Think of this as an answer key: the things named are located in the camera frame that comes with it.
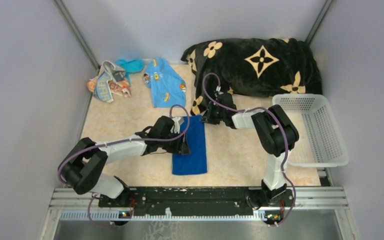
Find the dark blue towel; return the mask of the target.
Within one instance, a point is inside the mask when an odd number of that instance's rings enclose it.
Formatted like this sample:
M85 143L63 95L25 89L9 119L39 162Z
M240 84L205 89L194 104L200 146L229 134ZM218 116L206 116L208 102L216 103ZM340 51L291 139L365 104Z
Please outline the dark blue towel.
M200 115L191 116L189 120L186 142L190 153L172 155L173 175L201 175L208 172L205 125Z

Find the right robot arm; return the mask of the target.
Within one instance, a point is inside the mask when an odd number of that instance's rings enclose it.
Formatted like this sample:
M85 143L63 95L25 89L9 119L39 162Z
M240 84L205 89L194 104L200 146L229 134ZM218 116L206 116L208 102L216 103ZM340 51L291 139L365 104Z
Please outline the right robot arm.
M267 153L267 171L262 180L261 199L267 206L275 206L287 191L286 164L291 150L300 135L284 109L272 105L268 109L236 109L233 97L219 94L208 104L200 119L204 123L218 125L224 122L232 129L254 129Z

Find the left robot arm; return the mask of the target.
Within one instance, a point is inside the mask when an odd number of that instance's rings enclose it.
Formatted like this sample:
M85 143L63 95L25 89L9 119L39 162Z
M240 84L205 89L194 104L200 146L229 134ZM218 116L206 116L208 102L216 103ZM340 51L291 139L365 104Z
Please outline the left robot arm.
M60 163L57 176L70 185L78 195L99 194L110 198L118 207L130 200L130 188L116 176L103 173L104 167L122 159L142 157L164 150L170 154L189 154L186 141L188 117L161 116L153 126L148 126L134 135L112 141L95 142L89 137L77 142Z

